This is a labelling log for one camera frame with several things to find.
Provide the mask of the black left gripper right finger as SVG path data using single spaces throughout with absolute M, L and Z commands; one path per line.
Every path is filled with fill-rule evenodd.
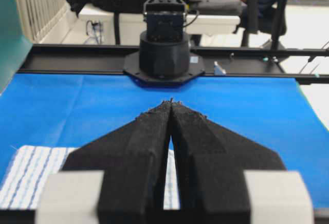
M 192 223 L 250 223 L 244 170 L 285 170 L 280 156 L 181 103 L 171 106 L 181 210 Z

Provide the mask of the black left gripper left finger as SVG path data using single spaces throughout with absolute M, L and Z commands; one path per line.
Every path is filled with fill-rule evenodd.
M 63 171 L 104 172 L 100 223 L 148 223 L 163 210 L 171 102 L 71 152 Z

